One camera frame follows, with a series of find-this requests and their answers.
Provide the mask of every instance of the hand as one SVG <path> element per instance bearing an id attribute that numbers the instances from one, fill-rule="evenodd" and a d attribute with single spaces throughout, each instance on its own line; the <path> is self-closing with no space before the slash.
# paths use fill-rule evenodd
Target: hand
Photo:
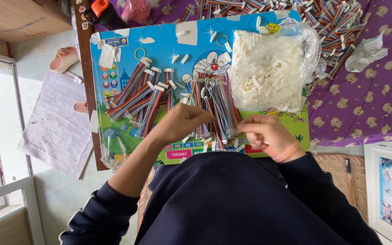
<path id="1" fill-rule="evenodd" d="M 292 144 L 298 143 L 274 115 L 249 116 L 242 120 L 237 128 L 240 132 L 246 133 L 253 148 L 262 149 L 271 157 L 279 156 Z M 298 159 L 303 155 L 305 152 L 298 149 L 283 162 Z"/>
<path id="2" fill-rule="evenodd" d="M 147 138 L 164 146 L 182 140 L 193 129 L 216 118 L 202 108 L 179 103 L 150 131 Z"/>

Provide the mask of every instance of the cartoon sun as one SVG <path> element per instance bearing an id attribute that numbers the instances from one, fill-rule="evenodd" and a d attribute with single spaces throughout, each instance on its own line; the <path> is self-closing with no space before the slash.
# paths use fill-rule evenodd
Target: cartoon sun
<path id="1" fill-rule="evenodd" d="M 275 24 L 275 23 L 269 23 L 266 25 L 266 29 L 267 31 L 269 31 L 270 34 L 273 34 L 277 31 L 279 31 L 279 25 Z"/>

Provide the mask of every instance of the sleeve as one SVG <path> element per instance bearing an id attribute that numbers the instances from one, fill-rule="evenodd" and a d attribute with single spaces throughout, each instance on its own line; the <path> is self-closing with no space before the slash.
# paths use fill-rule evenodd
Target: sleeve
<path id="1" fill-rule="evenodd" d="M 334 185 L 332 175 L 324 173 L 311 153 L 279 164 L 291 191 L 314 214 L 349 244 L 381 244 L 358 210 Z"/>
<path id="2" fill-rule="evenodd" d="M 106 182 L 69 220 L 71 230 L 60 234 L 61 244 L 119 244 L 138 200 L 116 192 Z"/>

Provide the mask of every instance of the person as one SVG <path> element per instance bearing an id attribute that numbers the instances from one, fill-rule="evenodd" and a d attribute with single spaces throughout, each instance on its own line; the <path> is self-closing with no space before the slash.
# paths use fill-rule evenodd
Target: person
<path id="1" fill-rule="evenodd" d="M 119 244 L 161 150 L 213 120 L 176 105 L 75 213 L 62 244 Z M 276 117 L 254 115 L 237 129 L 272 158 L 208 152 L 161 166 L 135 244 L 381 244 Z"/>

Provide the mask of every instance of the rubber band bracelet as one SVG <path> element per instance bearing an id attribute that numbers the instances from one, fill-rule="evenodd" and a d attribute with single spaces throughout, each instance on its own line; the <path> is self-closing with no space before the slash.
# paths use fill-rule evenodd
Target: rubber band bracelet
<path id="1" fill-rule="evenodd" d="M 282 163 L 287 158 L 291 157 L 291 155 L 293 155 L 293 153 L 295 153 L 300 147 L 301 145 L 299 142 L 294 142 L 283 153 L 277 157 L 273 157 L 272 159 L 277 163 Z"/>

